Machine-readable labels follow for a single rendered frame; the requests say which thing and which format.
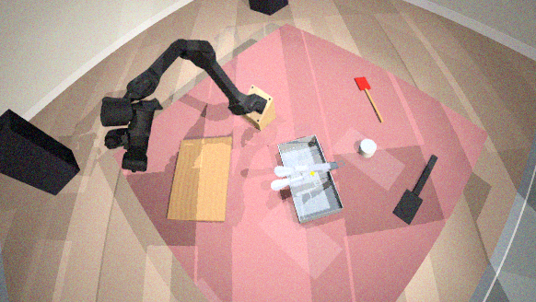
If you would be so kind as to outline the white cylinder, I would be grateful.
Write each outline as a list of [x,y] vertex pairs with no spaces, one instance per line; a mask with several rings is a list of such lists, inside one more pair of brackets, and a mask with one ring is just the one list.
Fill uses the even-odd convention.
[[373,157],[376,149],[377,145],[372,140],[366,139],[361,142],[358,151],[361,156],[369,158]]

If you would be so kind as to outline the red spatula with wooden handle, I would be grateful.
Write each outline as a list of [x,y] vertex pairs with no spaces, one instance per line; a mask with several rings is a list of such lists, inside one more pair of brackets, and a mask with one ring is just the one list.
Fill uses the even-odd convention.
[[380,113],[379,113],[379,111],[378,111],[378,109],[377,109],[377,107],[376,107],[376,104],[375,104],[374,100],[371,98],[370,94],[369,94],[368,91],[367,91],[368,89],[370,89],[370,86],[369,86],[369,84],[368,84],[366,78],[365,78],[365,77],[360,77],[360,78],[357,77],[357,78],[355,78],[355,82],[357,83],[357,85],[358,85],[360,91],[361,91],[361,90],[365,90],[365,91],[367,92],[367,95],[368,95],[368,97],[369,97],[369,100],[370,100],[371,104],[373,105],[375,111],[377,112],[377,114],[378,114],[378,116],[379,116],[379,120],[380,120],[380,122],[383,123],[382,117],[381,117],[381,115],[380,115]]

